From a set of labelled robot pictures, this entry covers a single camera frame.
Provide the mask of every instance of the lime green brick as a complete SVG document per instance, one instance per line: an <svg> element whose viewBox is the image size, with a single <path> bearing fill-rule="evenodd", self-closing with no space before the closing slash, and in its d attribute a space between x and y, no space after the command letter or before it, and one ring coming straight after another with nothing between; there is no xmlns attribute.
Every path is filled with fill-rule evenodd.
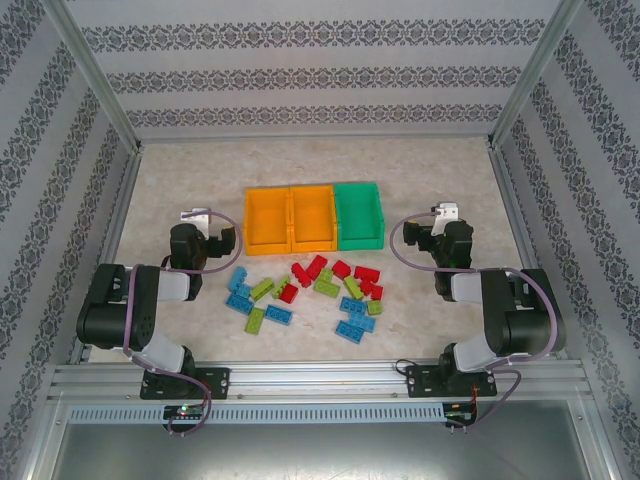
<svg viewBox="0 0 640 480"><path fill-rule="evenodd" d="M352 298L355 298L356 300L362 300L364 298L364 293L360 290L360 287L356 283L356 279L351 275L344 278L344 286L347 287L349 295L351 295Z"/></svg>
<svg viewBox="0 0 640 480"><path fill-rule="evenodd" d="M264 318L264 310L261 308L253 307L251 309L251 313L249 314L249 321L247 322L247 326L244 331L247 333L251 333L252 335L257 335L260 331L260 327L262 326L262 319Z"/></svg>
<svg viewBox="0 0 640 480"><path fill-rule="evenodd" d="M270 278L265 278L258 285L251 289L251 298L253 298L257 302L267 293L269 293L272 288L273 280L271 280Z"/></svg>
<svg viewBox="0 0 640 480"><path fill-rule="evenodd" d="M280 295L282 295L282 290L284 290L284 287L286 287L288 283L291 283L291 278L289 278L289 275L285 275L284 277L282 277L282 280L276 283L273 292L271 292L273 298L280 298Z"/></svg>
<svg viewBox="0 0 640 480"><path fill-rule="evenodd" d="M380 300L371 300L367 302L367 311L369 315L380 315L382 313L382 304Z"/></svg>
<svg viewBox="0 0 640 480"><path fill-rule="evenodd" d="M326 280L316 280L313 289L316 292L320 292L323 295L327 295L329 297L337 298L340 293L340 285L335 285L331 282L327 282Z"/></svg>
<svg viewBox="0 0 640 480"><path fill-rule="evenodd" d="M325 282L330 282L333 278L333 270L330 268L323 268L320 270L320 275L318 275L318 280L324 280Z"/></svg>

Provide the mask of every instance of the enclosure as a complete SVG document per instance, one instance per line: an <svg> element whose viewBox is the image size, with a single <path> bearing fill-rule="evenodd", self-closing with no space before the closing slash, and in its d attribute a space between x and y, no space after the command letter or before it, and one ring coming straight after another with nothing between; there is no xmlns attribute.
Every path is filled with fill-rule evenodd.
<svg viewBox="0 0 640 480"><path fill-rule="evenodd" d="M640 478L639 7L3 2L0 478ZM483 332L482 305L390 249L442 201L474 268L546 271L567 328L466 435L442 423L470 397L412 398L394 368ZM319 253L380 270L384 310L354 345L344 293L300 288L259 335L225 307L231 270L158 303L157 329L230 372L179 439L161 425L183 402L142 400L143 370L76 321L99 264L160 265L193 208L239 224L248 285ZM485 412L513 385L495 379Z"/></svg>

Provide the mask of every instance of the damask pattern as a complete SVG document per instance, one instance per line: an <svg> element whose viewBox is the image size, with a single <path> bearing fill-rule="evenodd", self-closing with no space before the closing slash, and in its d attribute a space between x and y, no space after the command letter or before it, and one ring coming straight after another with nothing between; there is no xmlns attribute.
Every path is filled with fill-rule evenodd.
<svg viewBox="0 0 640 480"><path fill-rule="evenodd" d="M329 105L129 110L134 127L313 123L493 122L502 105Z"/></svg>
<svg viewBox="0 0 640 480"><path fill-rule="evenodd" d="M512 87L520 67L343 67L109 74L118 94L325 88Z"/></svg>
<svg viewBox="0 0 640 480"><path fill-rule="evenodd" d="M640 349L640 288L633 283L634 276L629 273L629 265L621 256L618 240L609 230L611 225L607 223L606 213L596 198L587 170L582 166L558 108L542 80L531 92L531 101L558 157L558 164L600 259L616 305L622 310L621 318L627 322L627 331L635 340L633 346Z"/></svg>
<svg viewBox="0 0 640 480"><path fill-rule="evenodd" d="M0 480L11 478L12 470L18 459L18 452L25 440L26 425L34 413L34 404L42 385L46 364L54 348L60 322L64 318L68 295L73 286L76 271L80 265L80 260L91 232L94 216L100 204L100 198L109 176L118 144L118 134L115 128L111 126L107 131L78 211L76 222L67 242L67 248L62 256L62 262L55 277L55 285L38 326L35 344L31 348L29 360L25 364L25 372L20 379L20 389L16 392L15 402L9 408L9 421L4 424L4 434L0 439L0 444L3 445L3 449L0 450ZM116 199L122 186L125 171L126 165L123 167L119 180ZM111 213L106 217L107 223L113 215L115 205L116 201L111 206Z"/></svg>
<svg viewBox="0 0 640 480"><path fill-rule="evenodd" d="M73 120L67 140L56 160L47 186L38 202L34 220L20 247L14 269L9 274L4 296L0 300L0 360L4 360L6 350L13 340L13 331L22 315L23 305L27 302L27 294L31 291L33 279L38 273L51 232L58 220L69 185L73 179L76 166L91 132L94 120L98 115L100 104L89 90Z"/></svg>
<svg viewBox="0 0 640 480"><path fill-rule="evenodd" d="M633 79L640 80L640 15L629 0L587 0L587 5L627 62Z"/></svg>
<svg viewBox="0 0 640 480"><path fill-rule="evenodd" d="M20 118L14 136L0 158L0 224L11 208L11 199L22 184L22 176L31 164L42 136L49 126L53 112L76 68L73 57L64 43L56 49L53 58L29 100L29 107Z"/></svg>
<svg viewBox="0 0 640 480"><path fill-rule="evenodd" d="M600 142L600 148L623 186L625 196L640 221L640 162L638 148L631 141L627 129L616 115L613 104L598 83L584 53L573 35L567 33L555 51L556 61L573 88L582 111L587 115L591 130Z"/></svg>
<svg viewBox="0 0 640 480"><path fill-rule="evenodd" d="M94 52L381 45L533 45L542 19L342 20L84 27Z"/></svg>
<svg viewBox="0 0 640 480"><path fill-rule="evenodd" d="M0 90L44 18L38 0L15 0L0 21Z"/></svg>
<svg viewBox="0 0 640 480"><path fill-rule="evenodd" d="M524 166L542 221L547 229L550 246L554 250L557 267L560 269L567 287L586 347L596 367L596 374L602 382L607 405L613 415L613 422L618 427L618 436L625 445L625 453L630 457L632 472L640 476L640 444L638 443L640 425L637 423L638 418L632 411L631 398L624 392L625 384L620 379L618 365L613 361L612 347L607 337L602 333L602 323L598 318L598 313L593 308L591 293L580 272L576 254L567 238L566 228L560 218L558 207L553 200L538 154L534 149L522 117L518 117L518 120L514 123L511 135L520 155L517 160L522 162ZM506 164L511 182L515 185L509 162L507 161ZM520 197L517 197L517 199L520 210L524 212Z"/></svg>

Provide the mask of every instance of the black mounting plate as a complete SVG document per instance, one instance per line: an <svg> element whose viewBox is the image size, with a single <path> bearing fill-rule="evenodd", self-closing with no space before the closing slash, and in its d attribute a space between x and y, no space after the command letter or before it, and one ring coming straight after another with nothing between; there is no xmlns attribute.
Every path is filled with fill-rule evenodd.
<svg viewBox="0 0 640 480"><path fill-rule="evenodd" d="M487 372L454 373L443 382L438 365L411 365L405 370L409 398L470 397L478 388L479 397L498 394L495 378Z"/></svg>
<svg viewBox="0 0 640 480"><path fill-rule="evenodd" d="M226 400L229 376L228 368L196 368L195 379L209 387L212 400ZM186 380L157 375L146 370L142 377L142 400L202 400L203 396L200 388Z"/></svg>

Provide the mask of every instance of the blue lego brick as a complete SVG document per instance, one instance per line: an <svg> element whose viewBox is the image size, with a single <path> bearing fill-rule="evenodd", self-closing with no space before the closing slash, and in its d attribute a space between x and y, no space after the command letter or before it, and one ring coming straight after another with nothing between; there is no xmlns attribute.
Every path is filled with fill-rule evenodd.
<svg viewBox="0 0 640 480"><path fill-rule="evenodd" d="M376 328L376 319L359 313L352 313L349 315L349 325L361 328L365 332L373 333Z"/></svg>
<svg viewBox="0 0 640 480"><path fill-rule="evenodd" d="M342 297L342 301L340 302L340 310L347 313L359 313L360 315L364 315L364 313L367 311L367 304L358 300L354 300L353 298Z"/></svg>
<svg viewBox="0 0 640 480"><path fill-rule="evenodd" d="M253 308L253 302L233 293L229 295L229 298L225 305L229 308L233 308L240 313L244 313L245 315L249 315L251 313L251 309Z"/></svg>
<svg viewBox="0 0 640 480"><path fill-rule="evenodd" d="M231 280L229 280L229 291L231 293L236 293L238 291L238 287L242 285L246 278L247 271L244 269L244 267L236 268L236 271L233 272L233 275L231 276Z"/></svg>
<svg viewBox="0 0 640 480"><path fill-rule="evenodd" d="M251 293L251 287L249 285L245 285L244 283L238 287L236 290L236 295L242 298L249 298L249 294Z"/></svg>
<svg viewBox="0 0 640 480"><path fill-rule="evenodd" d="M359 344L360 340L362 340L362 336L364 335L364 330L354 327L353 325L349 325L347 322L340 321L336 327L336 334L353 343Z"/></svg>
<svg viewBox="0 0 640 480"><path fill-rule="evenodd" d="M289 310L285 310L284 308L276 307L274 305L269 305L267 307L267 311L264 313L264 318L268 318L283 325L289 325L291 323L292 315L293 313L291 313Z"/></svg>

